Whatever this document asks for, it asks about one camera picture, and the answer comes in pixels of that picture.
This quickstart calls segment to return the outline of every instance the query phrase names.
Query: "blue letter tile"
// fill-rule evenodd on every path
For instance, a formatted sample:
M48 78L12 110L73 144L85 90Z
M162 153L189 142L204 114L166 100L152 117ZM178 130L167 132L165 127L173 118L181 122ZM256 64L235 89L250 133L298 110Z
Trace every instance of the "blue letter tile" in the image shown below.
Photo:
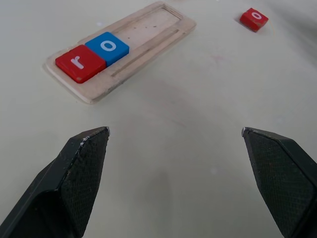
M105 32L85 44L110 66L129 53L129 46L110 32Z

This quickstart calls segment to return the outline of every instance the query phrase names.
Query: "wooden tray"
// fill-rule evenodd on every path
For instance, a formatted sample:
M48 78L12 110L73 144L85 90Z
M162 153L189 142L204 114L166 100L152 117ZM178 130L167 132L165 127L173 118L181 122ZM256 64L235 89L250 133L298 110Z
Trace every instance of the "wooden tray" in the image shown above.
M188 35L196 23L168 6L155 2L96 32L76 45L50 56L46 70L84 102L92 104L107 95L154 57ZM82 84L76 83L55 65L55 59L104 32L111 32L130 47L130 53Z

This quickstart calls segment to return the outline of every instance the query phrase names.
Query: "red tile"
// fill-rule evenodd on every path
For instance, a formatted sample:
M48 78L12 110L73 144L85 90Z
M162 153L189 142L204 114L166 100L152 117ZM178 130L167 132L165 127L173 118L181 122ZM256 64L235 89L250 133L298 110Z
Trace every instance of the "red tile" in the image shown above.
M240 18L240 22L249 27L254 32L260 30L268 21L268 18L262 13L250 8Z
M55 64L77 83L84 83L106 68L106 61L80 45L56 58Z

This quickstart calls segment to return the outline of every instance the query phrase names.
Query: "table surface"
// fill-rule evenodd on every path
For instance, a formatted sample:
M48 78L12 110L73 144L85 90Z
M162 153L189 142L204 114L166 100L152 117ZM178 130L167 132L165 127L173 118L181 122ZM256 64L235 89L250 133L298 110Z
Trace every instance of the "table surface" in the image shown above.
M196 30L95 105L45 59L152 0L0 3L0 222L68 138L109 126L86 238L281 238L241 129L295 139L317 155L317 4L168 0ZM269 17L258 33L237 22Z

